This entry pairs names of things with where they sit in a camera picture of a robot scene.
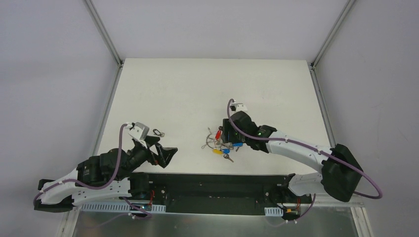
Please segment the yellow key tag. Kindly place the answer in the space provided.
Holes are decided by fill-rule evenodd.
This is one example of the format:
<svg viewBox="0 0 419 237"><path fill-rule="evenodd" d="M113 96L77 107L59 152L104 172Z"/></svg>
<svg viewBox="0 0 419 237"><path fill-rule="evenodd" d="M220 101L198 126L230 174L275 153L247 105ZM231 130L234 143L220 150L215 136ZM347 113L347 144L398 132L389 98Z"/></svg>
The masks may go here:
<svg viewBox="0 0 419 237"><path fill-rule="evenodd" d="M212 152L215 153L215 154L219 154L219 155L223 154L223 152L221 150L216 150L216 149L214 149Z"/></svg>

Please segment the large silver keyring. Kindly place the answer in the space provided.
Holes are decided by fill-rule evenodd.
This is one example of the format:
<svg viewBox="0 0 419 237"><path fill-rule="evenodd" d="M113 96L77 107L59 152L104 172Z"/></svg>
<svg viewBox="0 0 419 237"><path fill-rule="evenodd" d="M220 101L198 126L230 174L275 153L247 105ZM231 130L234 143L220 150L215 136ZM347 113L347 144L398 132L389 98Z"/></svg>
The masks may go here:
<svg viewBox="0 0 419 237"><path fill-rule="evenodd" d="M201 149L204 148L210 148L212 150L216 149L216 150L220 150L222 146L224 146L224 143L221 140L221 137L216 140L215 139L215 135L216 133L219 131L219 129L217 131L212 131L209 127L208 127L208 135L205 138L205 143L201 146Z"/></svg>

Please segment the red key tag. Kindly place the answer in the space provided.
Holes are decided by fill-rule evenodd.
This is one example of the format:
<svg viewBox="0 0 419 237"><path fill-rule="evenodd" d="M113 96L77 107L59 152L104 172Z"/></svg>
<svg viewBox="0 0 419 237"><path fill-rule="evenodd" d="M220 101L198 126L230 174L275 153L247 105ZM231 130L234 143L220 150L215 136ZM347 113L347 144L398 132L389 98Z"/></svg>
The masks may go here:
<svg viewBox="0 0 419 237"><path fill-rule="evenodd" d="M222 131L219 130L216 135L215 135L215 139L218 140L221 137Z"/></svg>

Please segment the black tag key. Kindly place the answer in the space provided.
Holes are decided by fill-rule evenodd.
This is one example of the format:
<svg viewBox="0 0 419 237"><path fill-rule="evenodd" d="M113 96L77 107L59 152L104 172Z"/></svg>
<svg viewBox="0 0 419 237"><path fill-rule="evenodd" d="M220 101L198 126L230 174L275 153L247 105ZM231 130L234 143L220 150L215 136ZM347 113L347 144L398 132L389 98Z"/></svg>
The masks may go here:
<svg viewBox="0 0 419 237"><path fill-rule="evenodd" d="M159 137L164 137L165 133L164 132L160 132L158 129L153 129L153 134Z"/></svg>

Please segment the blue tag key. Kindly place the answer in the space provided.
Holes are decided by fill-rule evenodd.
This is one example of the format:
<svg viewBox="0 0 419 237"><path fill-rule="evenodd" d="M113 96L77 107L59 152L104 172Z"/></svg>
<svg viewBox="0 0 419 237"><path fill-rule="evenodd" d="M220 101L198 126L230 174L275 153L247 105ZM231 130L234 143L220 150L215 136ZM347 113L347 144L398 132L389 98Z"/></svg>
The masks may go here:
<svg viewBox="0 0 419 237"><path fill-rule="evenodd" d="M243 143L233 143L232 146L233 146L233 150L237 152L238 149L243 146Z"/></svg>

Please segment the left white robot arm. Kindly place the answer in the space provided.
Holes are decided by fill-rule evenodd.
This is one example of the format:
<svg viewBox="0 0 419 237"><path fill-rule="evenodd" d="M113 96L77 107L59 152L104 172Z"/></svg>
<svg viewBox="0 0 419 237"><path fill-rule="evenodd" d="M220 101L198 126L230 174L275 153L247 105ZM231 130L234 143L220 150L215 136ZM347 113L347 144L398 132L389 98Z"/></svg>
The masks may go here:
<svg viewBox="0 0 419 237"><path fill-rule="evenodd" d="M34 210L60 213L93 200L151 199L149 175L135 170L145 162L165 168L178 152L178 148L163 147L159 140L157 136L147 136L145 144L134 141L130 150L118 147L91 156L62 178L41 179Z"/></svg>

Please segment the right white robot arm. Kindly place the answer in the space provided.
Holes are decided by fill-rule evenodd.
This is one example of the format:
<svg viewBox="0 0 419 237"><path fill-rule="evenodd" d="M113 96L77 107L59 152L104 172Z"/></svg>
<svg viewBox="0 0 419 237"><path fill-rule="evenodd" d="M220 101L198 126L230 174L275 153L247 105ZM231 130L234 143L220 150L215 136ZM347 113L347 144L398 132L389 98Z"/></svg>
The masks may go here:
<svg viewBox="0 0 419 237"><path fill-rule="evenodd" d="M286 202L317 192L348 202L362 177L360 164L345 145L305 144L274 127L257 126L243 111L223 119L221 139L224 143L243 143L255 151L285 156L313 168L315 172L311 174L289 175L280 189L281 198Z"/></svg>

